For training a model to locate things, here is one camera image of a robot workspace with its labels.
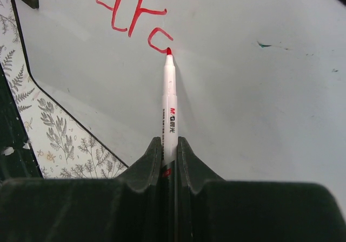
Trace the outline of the red white marker pen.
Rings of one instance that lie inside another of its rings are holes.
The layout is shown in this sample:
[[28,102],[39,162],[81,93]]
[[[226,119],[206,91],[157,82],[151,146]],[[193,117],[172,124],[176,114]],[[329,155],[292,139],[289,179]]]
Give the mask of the red white marker pen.
[[178,144],[176,68],[170,48],[164,65],[162,96],[162,238],[176,238],[176,158]]

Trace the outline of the white whiteboard black frame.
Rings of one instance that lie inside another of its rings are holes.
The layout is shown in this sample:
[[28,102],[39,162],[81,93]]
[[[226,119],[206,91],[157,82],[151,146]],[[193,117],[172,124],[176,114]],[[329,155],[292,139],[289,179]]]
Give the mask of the white whiteboard black frame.
[[130,165],[161,133],[164,51],[178,132],[225,179],[321,184],[345,202],[339,0],[16,0],[33,80]]

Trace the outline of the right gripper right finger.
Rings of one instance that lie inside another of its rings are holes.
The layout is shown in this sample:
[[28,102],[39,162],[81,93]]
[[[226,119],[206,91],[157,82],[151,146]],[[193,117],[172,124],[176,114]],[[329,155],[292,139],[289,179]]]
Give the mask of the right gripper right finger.
[[345,241],[333,195],[305,182],[228,181],[177,146],[179,241]]

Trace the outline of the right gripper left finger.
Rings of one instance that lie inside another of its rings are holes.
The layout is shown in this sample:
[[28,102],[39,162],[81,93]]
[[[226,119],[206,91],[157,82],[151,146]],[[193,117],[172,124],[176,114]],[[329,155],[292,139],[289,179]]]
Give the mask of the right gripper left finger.
[[1,241],[158,241],[161,140],[113,179],[16,178],[1,187]]

